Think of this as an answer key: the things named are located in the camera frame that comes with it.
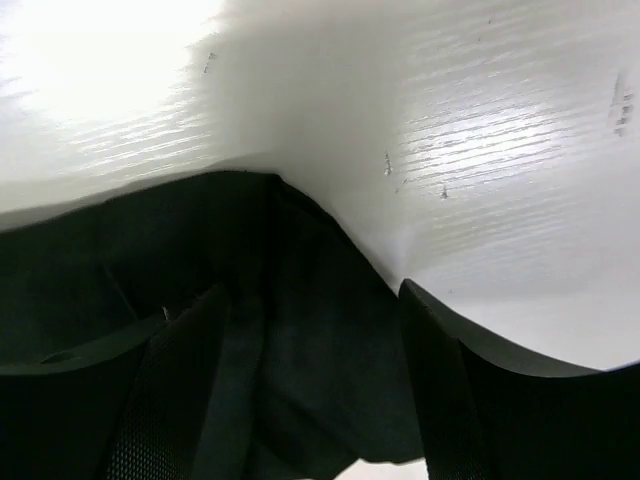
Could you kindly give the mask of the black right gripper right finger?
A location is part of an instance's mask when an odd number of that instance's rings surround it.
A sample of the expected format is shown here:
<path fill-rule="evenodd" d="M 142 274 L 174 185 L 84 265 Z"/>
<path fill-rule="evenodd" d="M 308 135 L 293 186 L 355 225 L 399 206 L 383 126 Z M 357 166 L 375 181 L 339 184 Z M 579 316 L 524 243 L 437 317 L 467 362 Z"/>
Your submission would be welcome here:
<path fill-rule="evenodd" d="M 411 280 L 402 338 L 432 479 L 635 479 L 639 367 L 593 370 L 508 340 Z"/>

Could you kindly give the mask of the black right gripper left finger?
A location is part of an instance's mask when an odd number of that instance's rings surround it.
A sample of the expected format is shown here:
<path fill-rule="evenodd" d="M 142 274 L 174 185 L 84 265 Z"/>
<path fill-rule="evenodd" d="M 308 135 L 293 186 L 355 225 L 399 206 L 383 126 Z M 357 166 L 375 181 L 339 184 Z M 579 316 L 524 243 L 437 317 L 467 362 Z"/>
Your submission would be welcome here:
<path fill-rule="evenodd" d="M 173 320 L 2 366 L 2 478 L 190 478 L 229 311 L 215 285 Z"/>

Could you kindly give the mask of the black pleated skirt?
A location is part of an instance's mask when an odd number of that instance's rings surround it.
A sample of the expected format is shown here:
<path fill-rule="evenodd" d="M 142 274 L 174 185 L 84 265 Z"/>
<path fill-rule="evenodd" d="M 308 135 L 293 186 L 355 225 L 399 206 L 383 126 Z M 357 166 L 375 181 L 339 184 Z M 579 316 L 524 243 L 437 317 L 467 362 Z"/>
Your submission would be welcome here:
<path fill-rule="evenodd" d="M 213 172 L 1 236 L 1 368 L 230 301 L 188 479 L 333 479 L 422 456 L 397 295 L 316 203 Z"/>

